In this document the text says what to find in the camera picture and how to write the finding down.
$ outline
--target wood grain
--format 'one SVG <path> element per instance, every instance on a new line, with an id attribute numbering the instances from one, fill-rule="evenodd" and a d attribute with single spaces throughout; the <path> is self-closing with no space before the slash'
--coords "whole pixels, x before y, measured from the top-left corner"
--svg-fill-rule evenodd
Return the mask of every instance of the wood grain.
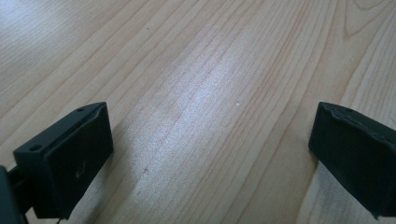
<path id="1" fill-rule="evenodd" d="M 106 101 L 115 153 L 62 223 L 376 223 L 307 141 L 320 101 L 395 129 L 395 71 L 392 0 L 4 0 L 0 163 Z"/>

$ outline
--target small hole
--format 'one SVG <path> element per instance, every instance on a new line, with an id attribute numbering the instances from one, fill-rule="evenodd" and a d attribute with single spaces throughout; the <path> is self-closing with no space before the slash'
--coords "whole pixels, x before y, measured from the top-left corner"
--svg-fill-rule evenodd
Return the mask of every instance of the small hole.
<path id="1" fill-rule="evenodd" d="M 85 161 L 76 170 L 76 179 L 79 179 L 85 172 Z"/>
<path id="2" fill-rule="evenodd" d="M 37 151 L 41 148 L 41 145 L 35 145 L 29 148 L 29 151 Z"/>

